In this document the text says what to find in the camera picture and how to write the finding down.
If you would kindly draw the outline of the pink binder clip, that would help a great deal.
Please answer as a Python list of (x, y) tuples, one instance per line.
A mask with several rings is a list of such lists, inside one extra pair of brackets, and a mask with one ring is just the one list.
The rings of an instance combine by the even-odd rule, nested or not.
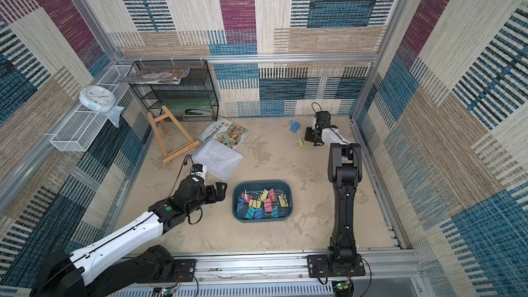
[(272, 213), (274, 211), (275, 203), (271, 199), (266, 199), (263, 204), (266, 213)]
[(251, 204), (253, 196), (250, 191), (243, 191), (240, 198), (243, 199), (244, 202)]
[(270, 199), (272, 202), (277, 201), (276, 191), (273, 188), (268, 192), (268, 199)]

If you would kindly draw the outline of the teal plastic storage box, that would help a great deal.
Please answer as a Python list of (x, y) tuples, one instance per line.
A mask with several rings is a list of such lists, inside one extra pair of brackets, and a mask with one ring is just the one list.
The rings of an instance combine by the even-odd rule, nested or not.
[[(244, 219), (246, 215), (247, 209), (250, 207), (250, 205), (243, 201), (243, 199), (240, 198), (240, 195), (243, 191), (250, 191), (252, 193), (254, 200), (259, 200), (262, 202), (261, 208), (264, 209), (263, 202), (268, 199), (268, 192), (270, 189), (274, 189), (276, 191), (277, 201), (274, 202), (274, 207), (280, 208), (280, 217), (279, 218), (272, 218), (272, 213), (265, 213), (265, 220), (246, 220)], [(279, 195), (286, 196), (289, 207), (288, 208), (282, 208), (280, 207), (280, 203), (278, 200)], [(238, 186), (235, 187), (233, 191), (233, 200), (232, 200), (232, 214), (240, 222), (243, 223), (257, 223), (257, 222), (274, 222), (274, 221), (285, 221), (293, 212), (294, 205), (293, 205), (293, 196), (292, 196), (292, 190), (288, 184), (286, 184), (283, 181), (280, 180), (262, 180), (262, 181), (248, 181), (245, 183), (241, 183)]]

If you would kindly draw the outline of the teal binder clip pile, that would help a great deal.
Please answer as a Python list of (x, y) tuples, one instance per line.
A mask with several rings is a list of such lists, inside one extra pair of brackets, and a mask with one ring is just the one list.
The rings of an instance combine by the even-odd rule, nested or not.
[(279, 218), (279, 217), (280, 217), (280, 208), (273, 207), (272, 208), (272, 218)]

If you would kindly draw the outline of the yellow binder clip pile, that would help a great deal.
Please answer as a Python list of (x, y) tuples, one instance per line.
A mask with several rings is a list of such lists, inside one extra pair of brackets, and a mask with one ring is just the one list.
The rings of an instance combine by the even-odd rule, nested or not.
[(280, 207), (282, 208), (288, 208), (290, 205), (288, 203), (288, 200), (286, 198), (286, 196), (284, 195), (279, 195), (278, 196), (278, 200), (279, 200), (279, 203), (280, 203)]

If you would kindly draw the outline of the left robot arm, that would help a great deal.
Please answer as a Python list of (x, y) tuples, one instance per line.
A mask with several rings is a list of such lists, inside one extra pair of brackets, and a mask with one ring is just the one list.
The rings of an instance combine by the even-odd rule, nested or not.
[(223, 182), (206, 185), (198, 175), (187, 176), (173, 195), (154, 203), (125, 227), (71, 253), (50, 254), (30, 295), (108, 296), (139, 281), (167, 282), (175, 266), (164, 247), (150, 247), (128, 261), (122, 257), (189, 221), (203, 205), (224, 201), (227, 188)]

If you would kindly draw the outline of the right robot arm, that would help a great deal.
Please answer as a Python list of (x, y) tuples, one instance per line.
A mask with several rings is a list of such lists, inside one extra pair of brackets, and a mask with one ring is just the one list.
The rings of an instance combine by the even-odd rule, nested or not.
[(315, 147), (329, 147), (327, 175), (334, 191), (334, 227), (327, 248), (327, 268), (331, 274), (364, 276), (353, 232), (355, 196), (362, 181), (362, 147), (342, 136), (331, 123), (328, 111), (316, 111), (313, 118), (305, 140)]

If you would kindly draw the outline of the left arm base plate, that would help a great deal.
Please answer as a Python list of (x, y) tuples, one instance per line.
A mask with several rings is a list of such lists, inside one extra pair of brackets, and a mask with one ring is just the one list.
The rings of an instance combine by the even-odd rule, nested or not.
[(137, 283), (189, 283), (194, 280), (195, 265), (193, 258), (173, 259), (163, 264), (155, 274)]

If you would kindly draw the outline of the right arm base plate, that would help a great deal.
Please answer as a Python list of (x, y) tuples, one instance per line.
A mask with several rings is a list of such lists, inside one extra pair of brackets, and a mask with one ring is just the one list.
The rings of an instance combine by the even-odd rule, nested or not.
[(306, 257), (309, 277), (324, 279), (327, 277), (355, 277), (365, 276), (365, 262), (358, 254), (355, 265), (330, 261), (326, 254), (309, 254)]

